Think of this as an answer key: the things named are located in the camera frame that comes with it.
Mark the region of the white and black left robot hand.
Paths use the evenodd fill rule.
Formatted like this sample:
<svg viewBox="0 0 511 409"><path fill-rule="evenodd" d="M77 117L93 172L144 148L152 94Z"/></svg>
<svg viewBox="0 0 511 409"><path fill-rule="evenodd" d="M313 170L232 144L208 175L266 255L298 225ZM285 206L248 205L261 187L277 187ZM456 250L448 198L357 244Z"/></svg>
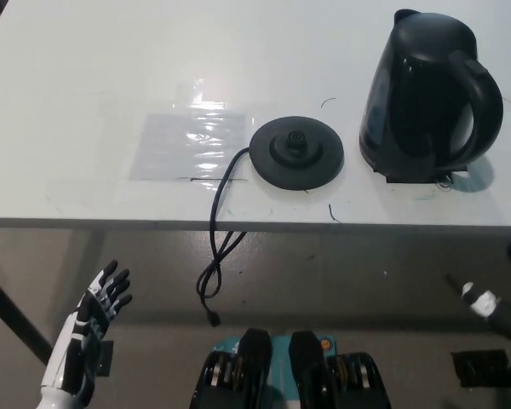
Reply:
<svg viewBox="0 0 511 409"><path fill-rule="evenodd" d="M38 409L85 408L95 391L103 339L119 311L132 301L129 270L112 260L92 280L67 316L43 374Z"/></svg>

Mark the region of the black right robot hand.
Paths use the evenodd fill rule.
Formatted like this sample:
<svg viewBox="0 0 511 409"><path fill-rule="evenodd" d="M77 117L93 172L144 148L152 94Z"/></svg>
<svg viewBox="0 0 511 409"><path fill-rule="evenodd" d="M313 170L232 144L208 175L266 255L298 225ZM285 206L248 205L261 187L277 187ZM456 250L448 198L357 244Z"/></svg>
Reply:
<svg viewBox="0 0 511 409"><path fill-rule="evenodd" d="M447 274L447 284L457 293L470 310L486 322L496 333L511 341L511 303L490 290L481 289L472 281L461 282Z"/></svg>

